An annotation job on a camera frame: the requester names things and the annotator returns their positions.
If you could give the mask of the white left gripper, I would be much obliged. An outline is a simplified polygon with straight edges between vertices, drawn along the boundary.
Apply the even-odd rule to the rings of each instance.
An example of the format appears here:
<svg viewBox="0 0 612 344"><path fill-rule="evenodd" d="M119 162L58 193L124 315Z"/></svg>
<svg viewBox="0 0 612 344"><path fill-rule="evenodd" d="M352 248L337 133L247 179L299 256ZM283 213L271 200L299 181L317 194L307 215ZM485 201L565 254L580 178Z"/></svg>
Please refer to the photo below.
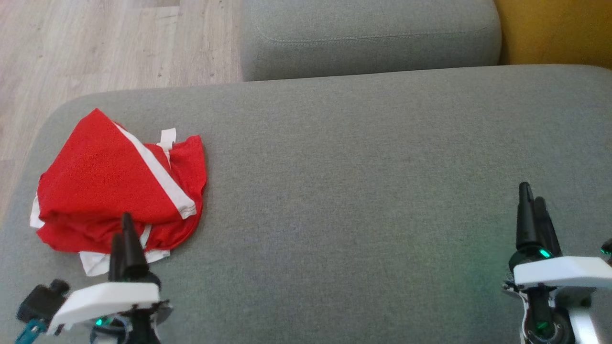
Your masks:
<svg viewBox="0 0 612 344"><path fill-rule="evenodd" d="M123 213L121 220L123 234L116 233L111 243L109 282L72 292L53 315L48 335L84 326L90 344L161 343L157 326L173 307L161 297L159 278L149 273L131 214Z"/></svg>

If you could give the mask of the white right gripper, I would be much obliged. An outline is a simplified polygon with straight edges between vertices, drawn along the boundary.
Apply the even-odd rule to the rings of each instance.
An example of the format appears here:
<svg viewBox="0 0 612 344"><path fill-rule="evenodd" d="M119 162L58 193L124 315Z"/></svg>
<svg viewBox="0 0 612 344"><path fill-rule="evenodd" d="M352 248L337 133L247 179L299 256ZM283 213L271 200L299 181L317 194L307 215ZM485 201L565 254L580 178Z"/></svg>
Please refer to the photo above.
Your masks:
<svg viewBox="0 0 612 344"><path fill-rule="evenodd" d="M547 249L553 257L517 264L503 290L523 304L521 344L601 344L591 300L599 289L611 288L611 266L596 257L562 257L545 199L534 200L527 182L519 185L516 250Z"/></svg>

